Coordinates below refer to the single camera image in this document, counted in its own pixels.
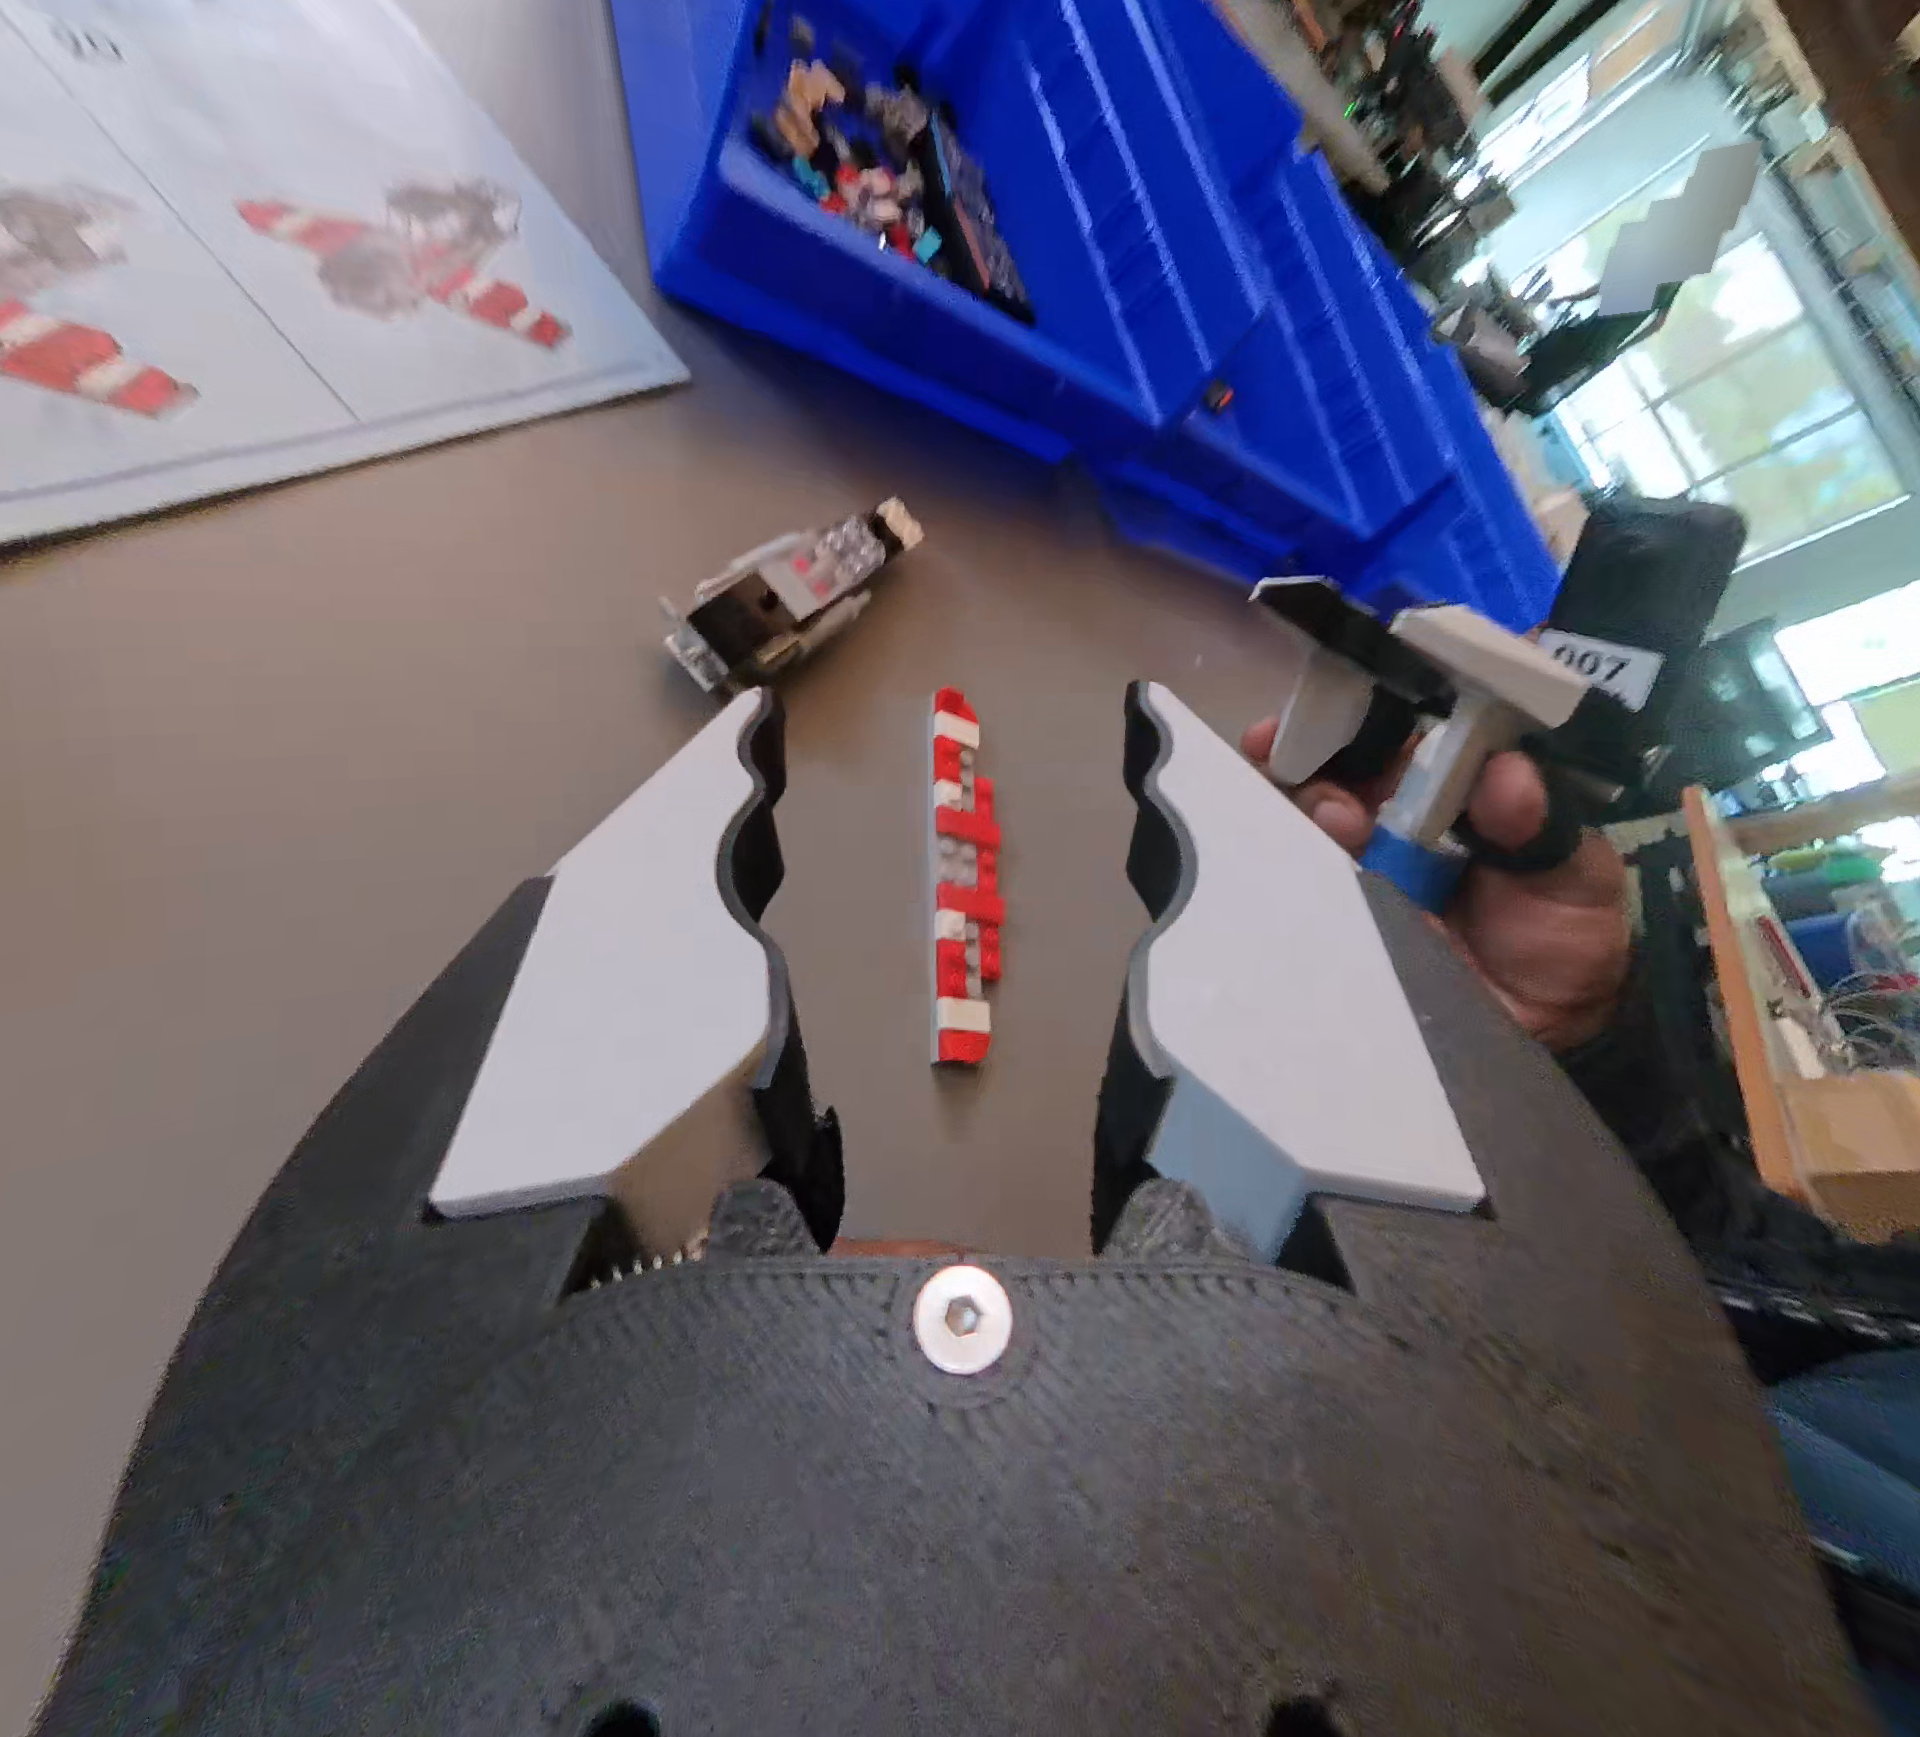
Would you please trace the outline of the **grey brown desk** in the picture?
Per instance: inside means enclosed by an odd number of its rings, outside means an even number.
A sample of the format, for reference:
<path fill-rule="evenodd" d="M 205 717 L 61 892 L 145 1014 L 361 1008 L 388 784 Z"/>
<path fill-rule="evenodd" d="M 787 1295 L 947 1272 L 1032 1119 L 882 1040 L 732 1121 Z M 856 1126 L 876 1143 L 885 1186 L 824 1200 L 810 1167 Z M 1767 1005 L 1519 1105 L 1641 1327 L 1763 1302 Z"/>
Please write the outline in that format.
<path fill-rule="evenodd" d="M 347 1075 L 705 707 L 659 594 L 899 493 L 923 551 L 787 686 L 773 930 L 856 1248 L 1078 1254 L 1139 906 L 1122 692 L 1221 735 L 1297 650 L 1092 491 L 655 304 L 606 0 L 398 0 L 685 358 L 638 402 L 4 565 L 4 1376 L 147 1381 Z M 970 698 L 991 1044 L 932 1067 L 930 697 Z"/>

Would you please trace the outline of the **person's leg in jeans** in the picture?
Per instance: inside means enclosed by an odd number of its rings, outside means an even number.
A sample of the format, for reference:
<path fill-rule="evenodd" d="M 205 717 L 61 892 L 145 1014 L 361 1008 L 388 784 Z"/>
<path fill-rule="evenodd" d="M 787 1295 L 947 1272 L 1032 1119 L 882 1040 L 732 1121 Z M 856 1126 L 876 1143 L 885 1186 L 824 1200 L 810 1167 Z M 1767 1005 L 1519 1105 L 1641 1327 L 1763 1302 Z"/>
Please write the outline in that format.
<path fill-rule="evenodd" d="M 1847 1632 L 1915 1671 L 1918 1352 L 1857 1354 L 1767 1391 L 1812 1549 Z"/>

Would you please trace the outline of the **person's right hand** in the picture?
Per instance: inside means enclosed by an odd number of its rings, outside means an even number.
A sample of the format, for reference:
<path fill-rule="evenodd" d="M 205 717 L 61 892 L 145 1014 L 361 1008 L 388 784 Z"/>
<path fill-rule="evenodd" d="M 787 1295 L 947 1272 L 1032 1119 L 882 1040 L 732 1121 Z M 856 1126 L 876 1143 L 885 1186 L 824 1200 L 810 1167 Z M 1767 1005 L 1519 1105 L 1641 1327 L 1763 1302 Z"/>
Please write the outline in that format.
<path fill-rule="evenodd" d="M 1285 794 L 1357 858 L 1414 749 L 1416 739 L 1408 739 L 1366 781 L 1345 782 L 1324 765 Z M 1468 823 L 1492 848 L 1518 850 L 1546 826 L 1544 772 L 1523 751 L 1504 751 L 1482 765 L 1468 800 Z M 1595 833 L 1585 831 L 1553 868 L 1510 873 L 1470 865 L 1441 920 L 1494 1001 L 1541 1048 L 1573 1053 L 1614 1022 L 1629 979 L 1633 934 L 1624 861 Z"/>

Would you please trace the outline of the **red white brick wing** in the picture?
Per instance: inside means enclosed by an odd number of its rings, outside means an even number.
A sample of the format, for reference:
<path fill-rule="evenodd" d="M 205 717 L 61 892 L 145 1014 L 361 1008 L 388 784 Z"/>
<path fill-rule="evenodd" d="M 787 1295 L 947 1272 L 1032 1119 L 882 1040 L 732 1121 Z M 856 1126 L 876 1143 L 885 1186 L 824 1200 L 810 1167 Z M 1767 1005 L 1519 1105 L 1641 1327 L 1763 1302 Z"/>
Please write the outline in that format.
<path fill-rule="evenodd" d="M 1005 902 L 996 782 L 980 717 L 959 686 L 928 701 L 930 1064 L 976 1071 L 991 1051 Z"/>

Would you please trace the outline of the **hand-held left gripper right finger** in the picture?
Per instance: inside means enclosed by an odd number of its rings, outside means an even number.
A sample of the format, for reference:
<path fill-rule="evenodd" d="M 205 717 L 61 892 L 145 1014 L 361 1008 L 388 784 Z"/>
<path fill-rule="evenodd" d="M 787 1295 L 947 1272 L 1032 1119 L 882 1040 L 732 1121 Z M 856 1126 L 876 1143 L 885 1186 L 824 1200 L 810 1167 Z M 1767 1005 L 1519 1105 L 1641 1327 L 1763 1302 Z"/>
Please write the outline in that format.
<path fill-rule="evenodd" d="M 1147 924 L 1098 1090 L 1093 1251 L 1156 1179 L 1266 1265 L 1324 1198 L 1487 1217 L 1355 862 L 1163 684 L 1123 697 Z"/>

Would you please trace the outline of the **pile of small brick pieces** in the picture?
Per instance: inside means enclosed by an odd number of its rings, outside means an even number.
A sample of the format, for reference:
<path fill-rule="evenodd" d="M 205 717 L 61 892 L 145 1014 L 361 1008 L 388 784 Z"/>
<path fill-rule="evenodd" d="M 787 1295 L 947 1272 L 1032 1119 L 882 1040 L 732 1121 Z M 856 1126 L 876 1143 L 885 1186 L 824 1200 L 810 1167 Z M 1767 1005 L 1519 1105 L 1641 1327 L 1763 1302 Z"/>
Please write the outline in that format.
<path fill-rule="evenodd" d="M 771 102 L 746 119 L 753 149 L 828 217 L 878 251 L 933 266 L 945 237 L 930 214 L 932 104 L 910 76 L 869 79 L 858 55 L 800 45 Z"/>

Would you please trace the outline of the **black studded brick plate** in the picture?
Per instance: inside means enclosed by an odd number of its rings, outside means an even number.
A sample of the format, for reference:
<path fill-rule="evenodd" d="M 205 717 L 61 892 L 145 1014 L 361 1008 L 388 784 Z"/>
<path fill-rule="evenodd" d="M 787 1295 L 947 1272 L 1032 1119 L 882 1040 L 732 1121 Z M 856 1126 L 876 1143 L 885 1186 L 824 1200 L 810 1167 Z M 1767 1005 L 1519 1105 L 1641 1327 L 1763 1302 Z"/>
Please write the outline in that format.
<path fill-rule="evenodd" d="M 950 119 L 930 112 L 914 143 L 923 214 L 938 232 L 947 278 L 1022 326 L 1035 322 L 1026 282 L 998 224 L 985 170 Z"/>

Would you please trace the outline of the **building instruction booklet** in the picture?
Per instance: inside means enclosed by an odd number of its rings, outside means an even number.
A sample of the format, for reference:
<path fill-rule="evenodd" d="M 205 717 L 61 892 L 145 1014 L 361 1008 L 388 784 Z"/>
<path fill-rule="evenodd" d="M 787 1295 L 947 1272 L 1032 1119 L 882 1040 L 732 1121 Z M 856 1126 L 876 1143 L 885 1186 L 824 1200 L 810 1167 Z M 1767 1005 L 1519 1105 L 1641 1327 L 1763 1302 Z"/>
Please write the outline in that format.
<path fill-rule="evenodd" d="M 393 0 L 2 0 L 2 539 L 690 373 Z"/>

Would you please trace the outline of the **grey brick model body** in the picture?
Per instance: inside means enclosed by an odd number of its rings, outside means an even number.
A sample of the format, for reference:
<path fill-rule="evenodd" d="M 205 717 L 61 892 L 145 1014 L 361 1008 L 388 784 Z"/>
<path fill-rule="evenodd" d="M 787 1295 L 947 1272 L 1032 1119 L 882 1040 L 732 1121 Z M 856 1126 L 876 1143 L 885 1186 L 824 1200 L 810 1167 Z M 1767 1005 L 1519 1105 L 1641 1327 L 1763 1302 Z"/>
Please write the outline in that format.
<path fill-rule="evenodd" d="M 659 604 L 666 655 L 715 698 L 776 684 L 846 632 L 878 579 L 923 541 L 902 498 L 782 532 L 704 579 L 685 611 Z"/>

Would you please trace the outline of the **person's right forearm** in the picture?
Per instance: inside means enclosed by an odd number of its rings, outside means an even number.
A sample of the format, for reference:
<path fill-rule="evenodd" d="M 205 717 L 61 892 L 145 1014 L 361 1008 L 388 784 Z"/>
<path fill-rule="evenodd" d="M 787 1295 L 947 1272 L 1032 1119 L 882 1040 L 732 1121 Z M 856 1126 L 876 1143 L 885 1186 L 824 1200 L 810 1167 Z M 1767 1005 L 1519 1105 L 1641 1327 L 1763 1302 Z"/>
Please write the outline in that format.
<path fill-rule="evenodd" d="M 1866 1245 L 1763 1184 L 1709 1122 L 1703 1072 L 1660 1029 L 1626 906 L 1626 865 L 1585 833 L 1570 1016 L 1550 1048 L 1661 1203 L 1743 1340 L 1914 1348 L 1915 1245 Z"/>

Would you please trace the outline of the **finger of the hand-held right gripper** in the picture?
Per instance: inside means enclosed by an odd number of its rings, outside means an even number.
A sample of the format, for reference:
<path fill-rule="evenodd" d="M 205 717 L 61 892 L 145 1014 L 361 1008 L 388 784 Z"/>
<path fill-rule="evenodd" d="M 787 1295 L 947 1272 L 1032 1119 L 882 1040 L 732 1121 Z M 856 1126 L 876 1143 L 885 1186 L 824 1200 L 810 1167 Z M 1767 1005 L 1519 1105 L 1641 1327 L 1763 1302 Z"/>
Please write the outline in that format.
<path fill-rule="evenodd" d="M 1573 806 L 1553 800 L 1530 746 L 1575 714 L 1585 680 L 1531 638 L 1464 604 L 1421 604 L 1385 627 L 1424 683 L 1397 695 L 1401 745 L 1383 754 L 1394 786 L 1380 800 L 1366 856 L 1562 856 L 1578 843 Z M 1541 818 L 1523 839 L 1484 839 L 1472 800 L 1485 765 L 1516 757 L 1541 786 Z"/>
<path fill-rule="evenodd" d="M 1306 641 L 1299 683 L 1264 754 L 1281 789 L 1327 779 L 1366 786 L 1385 775 L 1427 719 L 1451 714 L 1451 680 L 1370 607 L 1324 576 L 1262 579 L 1251 604 Z"/>

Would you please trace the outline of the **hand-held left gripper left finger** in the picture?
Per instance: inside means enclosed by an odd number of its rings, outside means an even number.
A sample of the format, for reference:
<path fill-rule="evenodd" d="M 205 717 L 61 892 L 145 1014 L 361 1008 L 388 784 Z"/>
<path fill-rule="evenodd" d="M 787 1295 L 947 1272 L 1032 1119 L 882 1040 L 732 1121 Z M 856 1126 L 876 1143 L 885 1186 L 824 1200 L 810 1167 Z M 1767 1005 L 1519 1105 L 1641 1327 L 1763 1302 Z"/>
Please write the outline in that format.
<path fill-rule="evenodd" d="M 846 1209 L 837 1116 L 810 1094 L 785 959 L 776 690 L 732 698 L 544 878 L 532 934 L 425 1194 L 443 1221 L 587 1200 L 684 1248 L 740 1180 L 803 1245 Z"/>

